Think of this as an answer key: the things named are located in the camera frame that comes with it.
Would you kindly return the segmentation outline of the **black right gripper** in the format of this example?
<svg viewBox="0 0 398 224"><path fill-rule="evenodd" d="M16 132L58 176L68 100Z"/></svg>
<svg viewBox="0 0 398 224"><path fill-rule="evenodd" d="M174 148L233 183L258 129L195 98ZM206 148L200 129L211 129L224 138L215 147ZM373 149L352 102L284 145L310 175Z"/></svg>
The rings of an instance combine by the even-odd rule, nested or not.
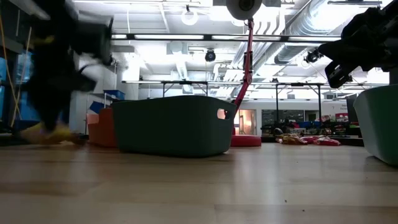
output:
<svg viewBox="0 0 398 224"><path fill-rule="evenodd" d="M332 61L325 67L331 88L352 82L351 72L358 66L365 70L379 67L385 72L397 68L397 0L354 16L341 40L321 44L318 51L344 63Z"/></svg>

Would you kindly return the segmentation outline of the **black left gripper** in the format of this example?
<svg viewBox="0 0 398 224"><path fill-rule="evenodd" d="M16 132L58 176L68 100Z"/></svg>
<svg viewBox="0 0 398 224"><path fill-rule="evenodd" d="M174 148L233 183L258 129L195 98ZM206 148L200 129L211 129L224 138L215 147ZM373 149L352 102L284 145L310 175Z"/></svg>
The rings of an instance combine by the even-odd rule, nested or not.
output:
<svg viewBox="0 0 398 224"><path fill-rule="evenodd" d="M95 89L97 81L77 70L69 49L56 44L36 45L32 55L33 73L24 85L28 98L46 131L54 130L60 121L69 123L70 93ZM57 93L53 111L47 104L45 93Z"/></svg>

